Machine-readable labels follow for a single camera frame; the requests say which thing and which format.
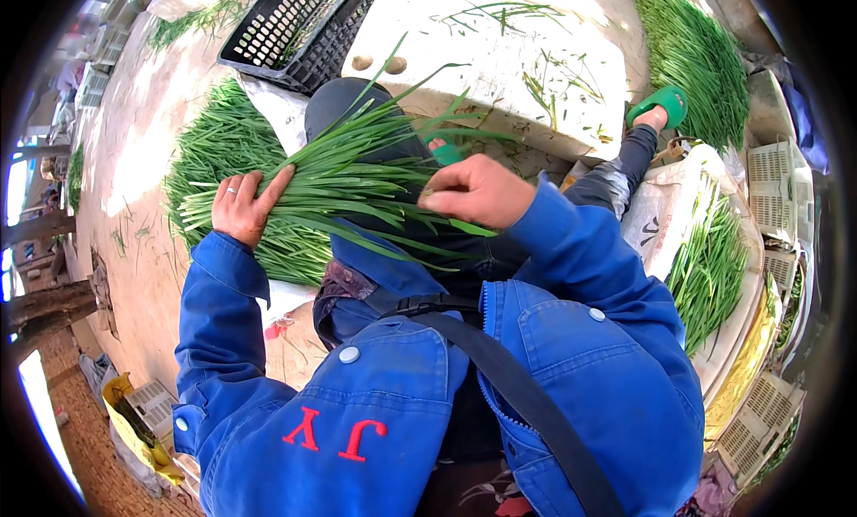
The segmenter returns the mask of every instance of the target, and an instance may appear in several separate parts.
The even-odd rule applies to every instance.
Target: black plastic crate
[[[313,94],[339,76],[374,0],[259,0],[218,63]]]

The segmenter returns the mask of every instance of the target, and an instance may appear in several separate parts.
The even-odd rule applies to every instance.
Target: right hand
[[[485,154],[434,173],[416,202],[446,216],[505,229],[519,220],[536,197],[536,188]]]

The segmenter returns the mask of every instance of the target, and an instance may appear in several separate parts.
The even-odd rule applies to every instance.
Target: blue jacket
[[[699,478],[703,405],[670,292],[645,276],[610,211],[577,207],[551,184],[541,184],[508,232],[531,259],[515,279],[483,285],[485,332],[568,416],[629,515],[672,515]],[[332,244],[341,263],[402,297],[444,292],[418,264],[341,238]],[[268,297],[267,282],[247,248],[212,233],[192,256],[173,416],[177,451],[200,463],[206,512],[413,514],[465,378],[465,354],[432,329],[378,320],[363,302],[343,299],[332,316],[345,343],[296,392],[265,377],[254,297]],[[594,319],[590,308],[607,318]],[[339,359],[347,346],[359,349],[353,363]],[[533,509],[582,515],[538,435],[480,384]]]

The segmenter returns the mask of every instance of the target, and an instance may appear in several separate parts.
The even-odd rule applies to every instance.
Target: foot
[[[434,153],[435,148],[443,147],[444,145],[446,145],[446,142],[443,139],[435,137],[432,141],[428,142],[428,150]]]
[[[681,101],[679,95],[675,95],[675,98],[679,100],[679,104],[685,104]],[[656,105],[654,108],[648,110],[648,112],[637,115],[637,118],[633,121],[633,126],[648,125],[655,129],[656,132],[660,132],[667,125],[669,118],[670,116],[667,115],[667,111],[663,109],[663,106]]]

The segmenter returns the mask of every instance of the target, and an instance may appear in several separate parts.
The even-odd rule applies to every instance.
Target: white styrofoam board
[[[603,38],[584,34],[578,22],[568,17],[556,17],[556,21],[515,17],[508,22],[521,32],[507,28],[503,34],[499,21],[484,14],[456,17],[466,19],[473,29],[443,20],[467,8],[505,1],[511,0],[375,0],[342,75],[372,78],[407,32],[397,52],[407,62],[406,69],[396,75],[384,72],[378,79],[391,93],[402,93],[444,63],[469,66],[441,71],[401,101],[406,112],[440,115],[470,88],[461,111],[489,112],[480,129],[519,135],[530,147],[572,161],[584,154],[616,158],[627,96],[622,52]],[[541,51],[565,64],[546,64]],[[354,58],[367,56],[373,61],[369,68],[357,71],[352,67]],[[550,94],[556,98],[556,132],[551,131],[549,115],[527,89],[525,72],[537,76],[546,88],[545,100]],[[569,76],[583,78],[603,99],[569,87]],[[477,122],[470,119],[461,124],[475,126]],[[595,131],[599,126],[601,135],[612,137],[612,142],[598,139]]]

